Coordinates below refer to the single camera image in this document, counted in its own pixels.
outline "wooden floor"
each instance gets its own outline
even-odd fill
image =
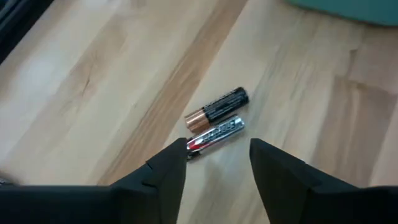
[[[267,223],[251,138],[360,187],[398,184],[397,61],[398,29],[281,0],[55,1],[0,66],[0,172],[110,184],[243,86],[247,128],[188,164],[178,223]]]

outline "black and copper battery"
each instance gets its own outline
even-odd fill
[[[249,97],[244,88],[239,87],[225,94],[206,106],[185,117],[187,128],[193,133],[200,133],[221,118],[249,103]]]
[[[243,128],[244,122],[242,118],[233,115],[230,118],[222,121],[217,126],[188,139],[187,159],[190,160],[200,156],[202,152],[209,146],[242,131]]]

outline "teal object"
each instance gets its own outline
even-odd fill
[[[359,21],[398,26],[398,0],[288,0],[288,2]]]

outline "silver battery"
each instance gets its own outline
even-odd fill
[[[238,133],[239,131],[243,130],[243,128],[244,122],[242,118],[237,115],[232,115],[231,117],[217,124],[215,127],[207,129],[203,133],[188,139],[188,160],[201,155],[201,152],[204,149],[235,133]]]

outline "wood grain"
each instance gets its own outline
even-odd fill
[[[247,128],[188,163],[178,223],[267,223],[251,138],[398,184],[397,32],[278,0],[55,1],[0,66],[0,173],[110,184],[243,86]]]

